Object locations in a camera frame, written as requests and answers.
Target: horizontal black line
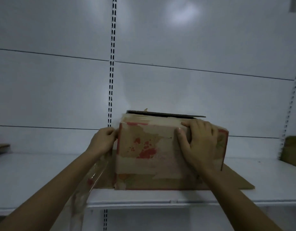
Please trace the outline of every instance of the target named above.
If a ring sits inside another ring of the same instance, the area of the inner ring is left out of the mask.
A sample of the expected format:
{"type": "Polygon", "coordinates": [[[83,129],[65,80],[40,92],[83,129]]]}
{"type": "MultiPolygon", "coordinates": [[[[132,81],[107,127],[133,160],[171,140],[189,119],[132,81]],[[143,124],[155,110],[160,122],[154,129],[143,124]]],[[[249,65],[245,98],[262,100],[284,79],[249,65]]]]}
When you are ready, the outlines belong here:
{"type": "MultiPolygon", "coordinates": [[[[157,66],[157,65],[149,65],[149,64],[141,64],[141,63],[133,63],[133,62],[119,62],[119,63],[135,64],[135,65],[143,65],[143,66],[157,66]]],[[[165,68],[173,68],[173,69],[188,69],[188,68],[170,67],[170,66],[157,66],[157,67],[165,67],[165,68]]],[[[188,70],[196,70],[196,71],[204,71],[204,72],[213,72],[213,73],[227,73],[227,72],[219,72],[219,71],[211,71],[211,70],[203,70],[203,69],[188,69],[188,70]]],[[[227,73],[227,74],[244,75],[244,76],[259,77],[259,78],[273,78],[273,77],[263,77],[263,76],[249,75],[249,74],[242,74],[242,73],[227,73]]],[[[287,78],[273,78],[273,79],[280,79],[280,80],[294,81],[294,79],[287,79],[287,78]]]]}
{"type": "Polygon", "coordinates": [[[28,51],[22,51],[22,50],[11,50],[11,49],[0,49],[0,50],[13,51],[13,52],[21,52],[21,53],[30,53],[30,54],[51,55],[51,56],[66,57],[66,58],[80,58],[80,59],[89,59],[89,60],[109,62],[109,60],[101,60],[101,59],[94,59],[94,58],[81,58],[81,57],[73,57],[73,56],[58,55],[58,54],[36,53],[36,52],[28,52],[28,51]]]}
{"type": "Polygon", "coordinates": [[[238,136],[238,135],[229,135],[230,137],[245,137],[245,138],[261,138],[261,139],[279,139],[274,137],[256,137],[256,136],[238,136]]]}
{"type": "Polygon", "coordinates": [[[6,126],[6,125],[0,125],[0,126],[1,127],[25,127],[25,128],[66,129],[66,130],[91,130],[91,131],[98,131],[99,130],[99,129],[40,127],[40,126],[6,126]]]}

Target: open cardboard flap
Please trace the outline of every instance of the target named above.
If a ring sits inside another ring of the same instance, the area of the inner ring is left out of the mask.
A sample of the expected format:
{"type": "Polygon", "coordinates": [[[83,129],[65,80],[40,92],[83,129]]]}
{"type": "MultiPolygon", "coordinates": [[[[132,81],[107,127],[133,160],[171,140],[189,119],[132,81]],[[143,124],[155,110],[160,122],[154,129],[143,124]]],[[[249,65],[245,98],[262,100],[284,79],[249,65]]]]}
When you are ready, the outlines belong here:
{"type": "MultiPolygon", "coordinates": [[[[114,188],[115,159],[116,159],[116,150],[113,150],[111,159],[105,171],[101,175],[99,181],[97,182],[95,188],[102,188],[102,189],[114,188]]],[[[243,177],[241,177],[239,174],[233,171],[226,164],[223,164],[223,169],[219,173],[222,175],[222,177],[224,177],[226,181],[230,182],[232,185],[234,185],[238,189],[244,189],[244,190],[255,189],[255,186],[253,186],[251,183],[249,183],[247,180],[245,180],[243,177]]],[[[206,184],[203,183],[201,184],[201,186],[198,186],[196,190],[209,190],[209,188],[206,184]]]]}

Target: shelf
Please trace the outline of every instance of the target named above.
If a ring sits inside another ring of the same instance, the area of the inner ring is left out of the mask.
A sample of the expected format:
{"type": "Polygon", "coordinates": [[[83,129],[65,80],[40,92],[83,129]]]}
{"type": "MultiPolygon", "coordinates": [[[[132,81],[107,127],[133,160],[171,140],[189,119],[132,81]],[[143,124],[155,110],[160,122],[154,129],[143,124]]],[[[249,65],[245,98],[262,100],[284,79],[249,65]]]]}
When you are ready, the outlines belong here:
{"type": "MultiPolygon", "coordinates": [[[[0,155],[0,215],[21,205],[78,155],[0,155]]],[[[296,167],[274,159],[227,158],[225,163],[256,186],[243,192],[259,206],[296,205],[296,167]]],[[[92,190],[88,207],[145,208],[218,205],[211,191],[92,190]]]]}

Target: person's right hand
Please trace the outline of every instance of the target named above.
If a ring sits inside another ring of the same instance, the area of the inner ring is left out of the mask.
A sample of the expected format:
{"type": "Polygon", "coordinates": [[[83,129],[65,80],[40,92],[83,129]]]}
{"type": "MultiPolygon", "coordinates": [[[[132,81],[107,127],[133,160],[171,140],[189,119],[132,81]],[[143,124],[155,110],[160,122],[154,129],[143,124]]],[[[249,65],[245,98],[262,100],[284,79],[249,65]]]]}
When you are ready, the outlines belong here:
{"type": "Polygon", "coordinates": [[[177,128],[177,136],[181,151],[186,161],[193,167],[213,167],[213,157],[218,140],[218,129],[210,122],[192,119],[181,123],[191,128],[192,141],[188,143],[185,132],[177,128]]]}

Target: person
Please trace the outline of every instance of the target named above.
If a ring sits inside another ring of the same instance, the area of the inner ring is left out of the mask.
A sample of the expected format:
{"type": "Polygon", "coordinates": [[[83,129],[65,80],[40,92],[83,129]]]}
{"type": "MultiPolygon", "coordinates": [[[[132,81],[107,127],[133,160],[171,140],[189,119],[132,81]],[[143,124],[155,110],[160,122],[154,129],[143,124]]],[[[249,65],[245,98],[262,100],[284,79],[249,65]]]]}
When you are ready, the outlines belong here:
{"type": "MultiPolygon", "coordinates": [[[[185,132],[181,128],[176,129],[183,156],[209,186],[234,230],[281,230],[240,190],[214,170],[212,159],[216,151],[218,129],[199,119],[182,124],[190,127],[192,135],[189,143],[185,132]]],[[[0,223],[0,231],[50,230],[89,169],[101,155],[112,149],[117,134],[118,131],[111,127],[100,129],[83,154],[0,223]]]]}

